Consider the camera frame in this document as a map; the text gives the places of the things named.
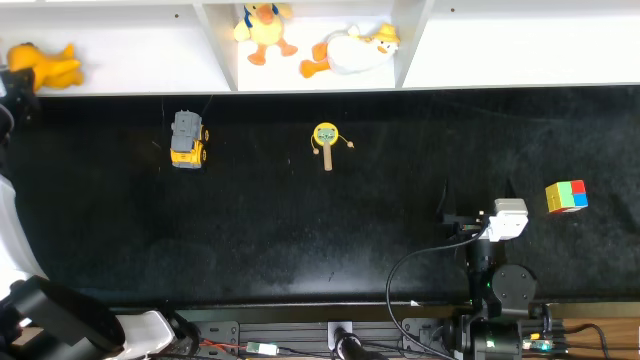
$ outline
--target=rubik's cube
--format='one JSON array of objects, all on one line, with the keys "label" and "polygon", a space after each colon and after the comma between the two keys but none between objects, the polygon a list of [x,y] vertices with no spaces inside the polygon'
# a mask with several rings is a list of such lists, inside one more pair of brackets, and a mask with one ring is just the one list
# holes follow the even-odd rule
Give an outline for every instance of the rubik's cube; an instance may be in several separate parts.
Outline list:
[{"label": "rubik's cube", "polygon": [[550,213],[578,211],[589,205],[582,180],[555,183],[547,187],[546,193]]}]

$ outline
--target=black tabletop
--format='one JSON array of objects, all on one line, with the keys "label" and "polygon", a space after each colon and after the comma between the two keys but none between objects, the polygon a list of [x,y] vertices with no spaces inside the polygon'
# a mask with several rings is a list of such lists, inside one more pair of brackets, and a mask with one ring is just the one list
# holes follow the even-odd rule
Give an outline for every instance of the black tabletop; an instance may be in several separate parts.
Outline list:
[{"label": "black tabletop", "polygon": [[[379,301],[391,266],[442,245],[458,211],[510,180],[530,222],[506,244],[539,300],[640,298],[635,87],[43,100],[10,148],[18,213],[49,277],[116,303]],[[204,114],[204,171],[169,160],[178,110]],[[325,172],[310,136],[337,125]],[[589,207],[547,214],[545,187],[583,180]],[[394,298],[467,298],[454,251],[417,257]]]}]

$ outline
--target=blue cube face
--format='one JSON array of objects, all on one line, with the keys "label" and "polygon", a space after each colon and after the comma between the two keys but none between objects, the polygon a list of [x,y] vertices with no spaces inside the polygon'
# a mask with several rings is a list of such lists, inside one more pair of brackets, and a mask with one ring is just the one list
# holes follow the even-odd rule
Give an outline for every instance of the blue cube face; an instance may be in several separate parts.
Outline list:
[{"label": "blue cube face", "polygon": [[573,201],[576,203],[576,206],[585,207],[589,205],[587,202],[587,194],[573,195]]}]

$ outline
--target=red cube face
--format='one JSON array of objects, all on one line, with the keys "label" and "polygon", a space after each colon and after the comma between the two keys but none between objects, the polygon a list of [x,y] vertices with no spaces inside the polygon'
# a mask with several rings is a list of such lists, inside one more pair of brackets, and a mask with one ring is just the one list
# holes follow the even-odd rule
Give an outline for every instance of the red cube face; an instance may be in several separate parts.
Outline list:
[{"label": "red cube face", "polygon": [[582,180],[572,181],[571,192],[573,194],[586,194],[587,190],[584,188],[584,182]]}]

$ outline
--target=toy truck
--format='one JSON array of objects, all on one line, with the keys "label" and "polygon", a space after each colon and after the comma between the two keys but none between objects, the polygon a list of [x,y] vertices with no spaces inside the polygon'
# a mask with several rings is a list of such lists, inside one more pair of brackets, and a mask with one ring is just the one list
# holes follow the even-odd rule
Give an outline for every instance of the toy truck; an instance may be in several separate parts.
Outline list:
[{"label": "toy truck", "polygon": [[207,161],[204,146],[209,141],[209,130],[202,118],[190,111],[178,111],[171,124],[171,163],[177,168],[200,169]]}]

